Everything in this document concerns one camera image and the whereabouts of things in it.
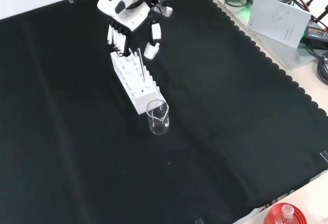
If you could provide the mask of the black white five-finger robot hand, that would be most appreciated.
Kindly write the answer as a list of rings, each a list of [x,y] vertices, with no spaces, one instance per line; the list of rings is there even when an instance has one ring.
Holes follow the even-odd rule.
[[[143,55],[147,59],[153,59],[159,51],[161,27],[145,2],[134,9],[124,10],[117,17],[110,20],[107,44],[112,46],[119,56],[128,57],[132,52],[130,49],[132,33],[145,22],[149,23],[150,40]]]

